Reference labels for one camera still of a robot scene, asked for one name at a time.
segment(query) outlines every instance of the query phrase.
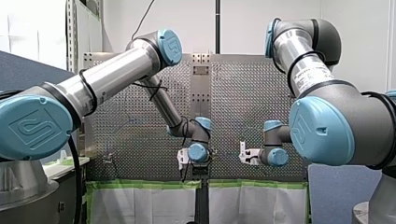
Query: perforated metal panel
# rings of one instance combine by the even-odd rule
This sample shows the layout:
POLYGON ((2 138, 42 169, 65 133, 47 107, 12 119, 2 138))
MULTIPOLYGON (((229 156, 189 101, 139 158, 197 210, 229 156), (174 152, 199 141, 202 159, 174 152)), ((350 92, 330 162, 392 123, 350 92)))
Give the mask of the perforated metal panel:
POLYGON ((268 119, 288 122, 292 100, 286 76, 262 56, 212 55, 211 145, 218 156, 212 178, 302 181, 306 167, 291 145, 290 162, 277 168, 250 166, 239 161, 239 141, 247 148, 263 147, 262 128, 268 119))
MULTIPOLYGON (((88 53, 87 68, 115 54, 88 53)), ((158 76, 180 114, 190 114, 191 63, 183 60, 166 68, 158 76)), ((177 151, 182 139, 166 133, 166 124, 145 90, 129 86, 100 105, 89 119, 87 145, 93 145, 96 157, 88 167, 89 179, 111 178, 179 180, 177 151)))
MULTIPOLYGON (((113 56, 87 54, 86 67, 113 56)), ((191 107, 196 104, 191 100, 196 101, 195 92, 211 91, 205 95, 214 125, 211 147, 217 152, 211 178, 304 180, 306 167, 291 146, 286 146, 290 163, 282 168, 249 166, 238 158, 240 140, 246 140, 247 147, 262 147, 265 120, 287 122, 291 99, 285 75, 262 56, 211 55, 210 63, 205 62, 211 87, 203 86, 199 91, 197 85, 210 82, 195 81, 194 61, 196 55, 184 55, 178 66, 164 69, 159 76, 184 116, 199 114, 191 111, 201 107, 191 107)), ((165 122, 148 99, 142 88, 130 86, 87 120, 91 128, 87 128, 86 144, 96 154, 88 169, 89 179, 179 180, 176 154, 182 139, 166 134, 165 122)))

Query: metal pole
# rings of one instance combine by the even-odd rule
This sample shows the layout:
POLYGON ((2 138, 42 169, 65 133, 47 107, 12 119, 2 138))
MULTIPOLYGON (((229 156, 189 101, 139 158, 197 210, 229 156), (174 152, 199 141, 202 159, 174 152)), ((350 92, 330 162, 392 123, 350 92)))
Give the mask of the metal pole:
POLYGON ((220 54, 220 0, 216 0, 216 53, 220 54))
POLYGON ((197 224, 209 224, 209 171, 207 166, 192 168, 192 176, 199 176, 201 187, 195 191, 195 218, 197 224))

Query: black joint ring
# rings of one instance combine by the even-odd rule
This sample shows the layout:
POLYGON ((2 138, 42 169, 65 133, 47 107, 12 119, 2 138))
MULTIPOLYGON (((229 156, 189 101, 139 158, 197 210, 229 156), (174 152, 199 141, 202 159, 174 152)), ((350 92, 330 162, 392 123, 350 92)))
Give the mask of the black joint ring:
POLYGON ((321 87, 330 86, 330 85, 336 85, 336 84, 338 84, 338 85, 347 85, 347 86, 350 86, 350 87, 353 87, 353 88, 356 89, 356 87, 355 87, 354 85, 350 84, 350 83, 347 82, 347 81, 339 80, 339 79, 333 79, 333 80, 330 80, 330 81, 319 82, 319 83, 317 83, 317 84, 311 86, 311 87, 308 88, 306 91, 304 91, 303 93, 301 93, 301 94, 299 95, 298 99, 304 98, 304 97, 307 96, 310 92, 315 91, 315 90, 317 90, 317 89, 319 89, 319 88, 321 88, 321 87))
POLYGON ((192 143, 203 143, 203 144, 208 144, 208 145, 209 145, 208 142, 200 141, 200 140, 195 140, 195 139, 191 139, 191 142, 192 142, 192 143))
POLYGON ((324 62, 326 59, 324 57, 324 54, 320 51, 316 51, 316 50, 310 50, 304 54, 301 54, 300 56, 298 56, 296 59, 294 59, 293 63, 290 65, 289 71, 288 71, 288 86, 289 89, 291 91, 291 93, 293 95, 296 95, 293 91, 293 88, 291 86, 291 72, 293 71, 294 66, 303 58, 310 56, 311 54, 317 54, 319 56, 319 58, 324 62))
POLYGON ((276 41, 276 39, 275 39, 275 24, 276 24, 277 21, 281 21, 281 19, 280 19, 280 18, 275 18, 275 19, 273 20, 273 24, 272 24, 272 27, 271 27, 271 30, 272 30, 272 32, 273 32, 273 34, 272 34, 272 39, 271 39, 271 54, 272 54, 272 58, 273 58, 274 67, 275 67, 275 68, 277 69, 277 71, 279 71, 280 73, 285 74, 285 71, 283 71, 283 70, 279 67, 279 65, 277 65, 276 60, 275 60, 275 51, 274 51, 274 44, 275 44, 275 41, 276 41))
POLYGON ((312 38, 312 49, 317 49, 318 40, 319 40, 319 25, 318 25, 317 20, 313 19, 311 21, 314 26, 314 36, 312 38))
POLYGON ((158 58, 160 58, 160 66, 161 66, 161 68, 163 68, 164 59, 163 59, 163 55, 161 54, 161 51, 158 48, 158 46, 155 43, 153 43, 151 40, 147 39, 147 38, 138 37, 137 39, 141 39, 141 40, 144 40, 144 41, 148 42, 154 48, 155 52, 157 52, 158 58))
POLYGON ((367 91, 367 92, 362 92, 361 95, 368 95, 369 97, 374 97, 379 101, 381 101, 384 104, 384 106, 387 108, 388 112, 390 113, 390 117, 392 119, 394 136, 393 136, 392 147, 387 157, 377 165, 367 166, 372 170, 381 170, 387 167, 396 157, 396 104, 385 94, 381 94, 373 91, 367 91))
POLYGON ((56 88, 48 83, 43 83, 39 87, 49 92, 56 100, 58 100, 62 105, 64 105, 64 107, 66 107, 73 119, 75 128, 79 128, 79 126, 81 125, 81 119, 79 118, 76 109, 70 104, 66 97, 64 97, 56 88))
POLYGON ((95 112, 96 108, 98 107, 98 99, 96 98, 95 91, 93 90, 92 86, 87 82, 87 79, 85 79, 84 74, 83 74, 86 70, 87 69, 81 69, 78 72, 79 77, 81 78, 83 85, 90 91, 90 94, 92 96, 92 110, 91 110, 90 113, 84 115, 84 117, 87 117, 87 116, 93 114, 93 112, 95 112))

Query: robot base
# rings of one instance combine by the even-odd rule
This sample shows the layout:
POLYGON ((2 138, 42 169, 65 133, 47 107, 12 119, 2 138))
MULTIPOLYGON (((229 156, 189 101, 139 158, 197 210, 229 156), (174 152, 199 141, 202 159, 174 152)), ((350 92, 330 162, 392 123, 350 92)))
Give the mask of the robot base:
POLYGON ((396 179, 382 174, 370 202, 353 208, 353 224, 396 224, 396 179))
POLYGON ((56 224, 59 222, 59 185, 50 181, 46 192, 15 203, 0 206, 1 223, 56 224))

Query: green tape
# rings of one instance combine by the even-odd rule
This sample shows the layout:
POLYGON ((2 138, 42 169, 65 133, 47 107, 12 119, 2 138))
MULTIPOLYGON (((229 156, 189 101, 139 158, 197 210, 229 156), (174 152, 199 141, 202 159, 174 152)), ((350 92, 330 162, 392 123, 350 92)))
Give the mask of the green tape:
MULTIPOLYGON (((263 181, 263 180, 210 180, 210 188, 240 188, 240 187, 259 187, 259 188, 271 188, 271 189, 307 189, 307 182, 276 182, 276 181, 263 181)), ((116 179, 111 181, 92 181, 87 182, 87 221, 91 223, 91 206, 92 206, 92 195, 97 189, 198 189, 200 188, 199 181, 189 181, 181 183, 178 181, 146 181, 146 180, 124 180, 116 179)), ((306 215, 308 220, 308 209, 307 206, 306 215)))
POLYGON ((85 197, 87 198, 87 223, 91 223, 91 206, 92 206, 93 189, 87 188, 85 197))
POLYGON ((199 181, 189 181, 185 183, 170 181, 146 181, 146 180, 111 180, 93 181, 87 183, 89 189, 198 189, 199 181))
POLYGON ((277 182, 265 180, 210 180, 210 188, 260 187, 271 189, 306 189, 306 182, 277 182))

